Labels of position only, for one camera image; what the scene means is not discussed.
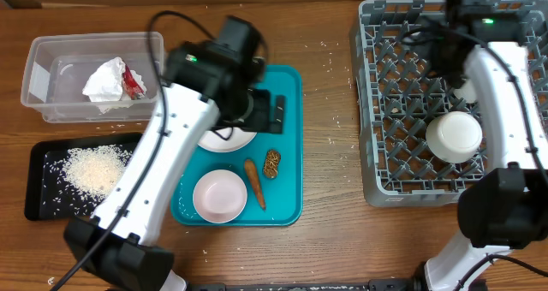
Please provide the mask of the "white cup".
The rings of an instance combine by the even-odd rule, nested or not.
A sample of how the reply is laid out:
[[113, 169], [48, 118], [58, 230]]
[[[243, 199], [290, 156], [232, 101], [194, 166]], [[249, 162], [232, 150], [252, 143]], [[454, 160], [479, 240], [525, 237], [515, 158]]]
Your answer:
[[463, 99], [467, 104], [477, 102], [477, 94], [471, 80], [465, 80], [460, 88], [455, 88], [453, 94], [456, 98]]

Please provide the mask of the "pale green bowl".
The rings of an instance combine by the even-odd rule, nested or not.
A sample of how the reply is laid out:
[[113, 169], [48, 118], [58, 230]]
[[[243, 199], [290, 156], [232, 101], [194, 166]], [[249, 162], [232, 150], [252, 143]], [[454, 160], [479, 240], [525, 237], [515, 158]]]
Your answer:
[[447, 163], [464, 163], [472, 158], [482, 139], [480, 124], [461, 111], [435, 118], [426, 129], [426, 143], [430, 151]]

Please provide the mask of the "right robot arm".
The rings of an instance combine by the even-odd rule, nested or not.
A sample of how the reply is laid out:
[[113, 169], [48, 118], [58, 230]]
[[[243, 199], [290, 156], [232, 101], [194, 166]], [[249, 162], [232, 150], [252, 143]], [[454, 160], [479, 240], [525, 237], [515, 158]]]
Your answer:
[[457, 233], [424, 264], [426, 290], [467, 290], [496, 260], [547, 237], [547, 136], [521, 18], [484, 5], [455, 7], [447, 18], [422, 18], [403, 42], [421, 46], [451, 86], [474, 90], [488, 170], [457, 202]]

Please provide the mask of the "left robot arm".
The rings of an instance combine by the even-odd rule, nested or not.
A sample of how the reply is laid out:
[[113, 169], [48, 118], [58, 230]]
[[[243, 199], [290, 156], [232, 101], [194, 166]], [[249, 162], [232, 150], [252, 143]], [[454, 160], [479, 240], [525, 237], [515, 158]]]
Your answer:
[[254, 89], [265, 72], [262, 39], [215, 39], [173, 50], [159, 76], [160, 100], [128, 167], [88, 220], [72, 219], [64, 240], [76, 264], [125, 290], [185, 290], [174, 255], [156, 245], [170, 198], [199, 140], [211, 128], [273, 133], [271, 99]]

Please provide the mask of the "white paper napkin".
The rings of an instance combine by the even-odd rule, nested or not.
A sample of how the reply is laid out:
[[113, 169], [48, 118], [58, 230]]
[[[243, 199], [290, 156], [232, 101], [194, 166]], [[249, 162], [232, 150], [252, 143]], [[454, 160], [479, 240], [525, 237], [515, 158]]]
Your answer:
[[[127, 65], [120, 57], [115, 57], [103, 63], [87, 80], [82, 94], [87, 96], [91, 102], [99, 103], [98, 109], [102, 114], [108, 111], [129, 108], [134, 103], [123, 88], [122, 73]], [[133, 77], [140, 84], [145, 92], [146, 86], [142, 77], [130, 69]]]

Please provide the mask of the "large white dinner plate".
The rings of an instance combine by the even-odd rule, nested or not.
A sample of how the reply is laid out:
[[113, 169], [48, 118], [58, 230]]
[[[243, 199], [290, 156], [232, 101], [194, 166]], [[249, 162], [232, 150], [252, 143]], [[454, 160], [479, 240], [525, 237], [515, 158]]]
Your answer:
[[255, 136], [255, 132], [246, 132], [240, 128], [222, 128], [207, 131], [199, 141], [199, 146], [211, 152], [232, 152], [249, 144]]

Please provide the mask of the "red sauce packet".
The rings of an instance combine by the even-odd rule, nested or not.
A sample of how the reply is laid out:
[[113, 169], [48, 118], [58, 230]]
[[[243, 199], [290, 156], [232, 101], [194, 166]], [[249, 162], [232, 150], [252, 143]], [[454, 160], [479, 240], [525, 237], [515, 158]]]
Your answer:
[[123, 88], [132, 100], [143, 99], [145, 97], [143, 88], [133, 77], [128, 65], [125, 65], [125, 71], [122, 73], [122, 79]]

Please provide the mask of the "brown patterned food piece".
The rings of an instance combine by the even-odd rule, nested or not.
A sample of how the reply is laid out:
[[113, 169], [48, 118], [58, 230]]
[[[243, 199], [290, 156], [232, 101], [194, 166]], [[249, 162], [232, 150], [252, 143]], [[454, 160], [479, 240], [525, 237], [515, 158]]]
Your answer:
[[278, 175], [278, 165], [281, 161], [281, 154], [274, 150], [270, 149], [266, 153], [265, 162], [263, 166], [263, 174], [268, 179], [275, 179]]

